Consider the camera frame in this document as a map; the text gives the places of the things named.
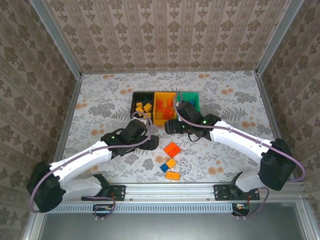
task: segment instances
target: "blue block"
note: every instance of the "blue block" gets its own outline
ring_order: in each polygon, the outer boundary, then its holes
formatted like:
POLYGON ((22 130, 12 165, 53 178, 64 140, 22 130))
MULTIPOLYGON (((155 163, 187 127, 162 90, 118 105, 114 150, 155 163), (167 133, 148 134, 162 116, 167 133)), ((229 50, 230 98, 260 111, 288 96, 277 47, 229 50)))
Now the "blue block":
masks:
POLYGON ((163 164, 161 167, 161 170, 165 173, 166 171, 168 171, 169 167, 167 164, 163 164))
POLYGON ((196 101, 195 100, 190 100, 189 103, 191 103, 194 107, 196 106, 196 101))

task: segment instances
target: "patterned floor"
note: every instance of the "patterned floor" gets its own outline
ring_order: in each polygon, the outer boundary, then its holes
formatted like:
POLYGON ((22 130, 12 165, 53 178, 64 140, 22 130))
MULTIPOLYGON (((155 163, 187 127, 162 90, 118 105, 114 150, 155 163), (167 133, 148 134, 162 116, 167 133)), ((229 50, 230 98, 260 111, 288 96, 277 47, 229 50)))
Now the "patterned floor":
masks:
MULTIPOLYGON (((103 134, 125 127, 130 120, 132 94, 141 90, 198 92, 203 115, 218 115, 240 130, 273 139, 252 71, 90 74, 82 75, 82 80, 65 158, 89 147, 103 134)), ((190 142, 186 134, 167 135, 162 127, 153 134, 160 137, 156 150, 118 156, 83 175, 101 173, 111 183, 171 182, 160 170, 169 159, 163 148, 170 142, 182 149, 172 169, 181 174, 179 182, 225 182, 240 171, 257 167, 252 159, 214 141, 190 142)))

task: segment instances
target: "yellow block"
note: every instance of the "yellow block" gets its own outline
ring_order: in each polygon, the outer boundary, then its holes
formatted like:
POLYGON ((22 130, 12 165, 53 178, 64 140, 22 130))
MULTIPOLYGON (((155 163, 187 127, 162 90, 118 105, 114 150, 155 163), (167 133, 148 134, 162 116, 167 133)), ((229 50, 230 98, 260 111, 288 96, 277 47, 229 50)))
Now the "yellow block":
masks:
POLYGON ((139 108, 139 107, 143 108, 142 102, 137 102, 135 105, 136 105, 137 108, 139 108))
POLYGON ((150 103, 147 103, 146 105, 144 105, 143 109, 147 112, 150 113, 151 109, 152 109, 152 105, 150 103))
POLYGON ((145 112, 145 114, 147 114, 149 116, 149 118, 151 118, 151 112, 145 112))
POLYGON ((144 110, 143 110, 142 107, 140 107, 140 106, 137 107, 135 110, 138 111, 138 112, 143 112, 143 113, 144 113, 144 110))
POLYGON ((170 180, 179 180, 180 179, 180 173, 167 171, 166 174, 165 174, 165 178, 166 179, 170 179, 170 180))
POLYGON ((170 169, 172 169, 177 163, 172 158, 165 163, 170 169))

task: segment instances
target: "patterned wallpaper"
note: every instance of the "patterned wallpaper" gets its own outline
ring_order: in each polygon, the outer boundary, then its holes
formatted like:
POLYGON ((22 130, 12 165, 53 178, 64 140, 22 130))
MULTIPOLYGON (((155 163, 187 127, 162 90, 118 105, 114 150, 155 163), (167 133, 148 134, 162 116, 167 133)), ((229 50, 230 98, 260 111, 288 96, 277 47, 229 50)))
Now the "patterned wallpaper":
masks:
POLYGON ((0 1, 0 239, 29 219, 26 184, 50 162, 75 79, 29 1, 0 1))
POLYGON ((304 1, 262 78, 320 224, 320 1, 304 1))
POLYGON ((289 0, 45 0, 83 72, 254 69, 289 0))

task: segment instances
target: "purple cable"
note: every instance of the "purple cable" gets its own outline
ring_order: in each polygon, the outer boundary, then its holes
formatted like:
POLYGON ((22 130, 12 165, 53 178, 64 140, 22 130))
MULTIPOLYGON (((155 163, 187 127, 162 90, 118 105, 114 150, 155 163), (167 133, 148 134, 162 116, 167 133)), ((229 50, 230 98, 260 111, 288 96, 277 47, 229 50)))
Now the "purple cable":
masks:
POLYGON ((135 111, 132 116, 136 115, 136 114, 142 114, 144 115, 149 123, 150 123, 150 126, 151 126, 151 130, 150 130, 150 134, 147 136, 147 138, 141 142, 138 142, 138 143, 135 143, 135 144, 130 144, 130 145, 113 145, 113 146, 101 146, 101 147, 97 147, 95 149, 92 149, 91 152, 90 151, 86 151, 78 156, 75 156, 74 158, 70 159, 69 161, 66 161, 65 163, 63 163, 62 165, 54 168, 53 170, 51 170, 50 172, 48 172, 46 175, 44 175, 43 178, 41 178, 41 180, 37 183, 37 185, 34 187, 33 189, 33 192, 31 194, 31 197, 30 197, 30 202, 29 202, 29 208, 30 208, 30 211, 34 214, 37 214, 37 213, 40 213, 40 211, 38 210, 35 210, 34 209, 34 199, 35 199, 35 195, 39 189, 39 187, 41 186, 41 184, 53 173, 55 173, 56 171, 58 171, 59 169, 62 169, 64 168, 65 166, 67 166, 68 164, 74 162, 75 160, 78 160, 79 158, 82 158, 83 156, 87 155, 87 154, 90 154, 92 152, 96 152, 96 151, 99 151, 99 150, 104 150, 104 149, 115 149, 115 148, 134 148, 134 147, 138 147, 142 144, 144 144, 146 141, 150 140, 151 138, 151 135, 152 135, 152 132, 153 132, 153 129, 154 129, 154 125, 152 123, 152 120, 151 118, 145 114, 144 112, 141 112, 141 111, 135 111))
POLYGON ((94 209, 93 215, 95 216, 95 219, 96 219, 96 220, 97 220, 97 219, 106 219, 106 218, 110 217, 110 215, 111 215, 111 214, 113 213, 113 211, 116 209, 116 200, 114 200, 114 199, 111 198, 111 197, 107 197, 107 196, 86 196, 86 198, 92 199, 92 200, 107 200, 107 201, 112 201, 112 208, 111 208, 110 212, 109 212, 107 215, 103 216, 103 217, 97 216, 97 209, 103 207, 103 205, 102 205, 102 206, 97 206, 97 207, 94 209))
POLYGON ((303 179, 305 179, 305 177, 306 177, 306 170, 305 170, 304 166, 303 166, 298 160, 294 159, 292 156, 290 156, 290 155, 288 155, 288 154, 286 154, 286 153, 284 153, 284 152, 282 152, 282 151, 280 151, 280 150, 278 150, 278 149, 276 149, 276 148, 274 148, 274 147, 272 147, 272 146, 269 146, 269 145, 267 145, 267 144, 265 144, 265 143, 261 143, 260 141, 258 141, 257 139, 255 139, 255 138, 253 138, 253 137, 247 136, 247 135, 243 134, 242 132, 236 131, 236 130, 234 130, 234 129, 230 129, 230 128, 228 128, 228 127, 224 127, 224 126, 206 126, 206 125, 199 125, 199 124, 195 124, 195 123, 193 123, 193 122, 190 122, 190 121, 184 119, 184 118, 179 114, 179 112, 178 112, 178 110, 177 110, 177 106, 176 106, 177 101, 176 101, 176 98, 177 98, 177 94, 175 95, 175 97, 174 97, 174 99, 173 99, 173 100, 174 100, 173 107, 174 107, 174 110, 175 110, 176 114, 178 115, 178 117, 179 117, 183 122, 185 122, 185 123, 187 123, 187 124, 189 124, 189 125, 191 125, 191 126, 197 127, 197 128, 226 130, 226 131, 228 131, 228 132, 230 132, 230 133, 231 133, 231 132, 232 132, 232 133, 235 133, 235 134, 237 134, 237 135, 239 135, 239 136, 241 136, 241 137, 243 137, 243 138, 245 138, 245 139, 249 139, 249 140, 253 141, 253 142, 256 143, 256 144, 261 144, 262 146, 264 146, 264 147, 266 147, 266 148, 268 148, 268 149, 276 152, 277 154, 280 154, 280 155, 284 156, 285 158, 291 160, 292 162, 294 162, 295 164, 297 164, 297 165, 299 166, 299 168, 300 168, 301 171, 302 171, 302 175, 301 175, 299 178, 297 178, 297 179, 289 180, 290 182, 299 182, 299 181, 302 181, 303 179))
POLYGON ((260 187, 260 189, 266 190, 266 195, 265 195, 265 198, 264 198, 263 202, 261 203, 261 205, 258 207, 257 210, 255 210, 253 213, 248 214, 247 216, 243 216, 240 212, 235 211, 235 210, 233 210, 233 212, 235 212, 235 213, 238 214, 239 216, 242 216, 243 219, 252 217, 252 216, 254 216, 257 212, 259 212, 259 210, 260 210, 260 209, 264 206, 264 204, 266 203, 266 201, 267 201, 267 199, 268 199, 268 197, 269 197, 269 194, 270 194, 269 188, 267 188, 267 187, 260 187))

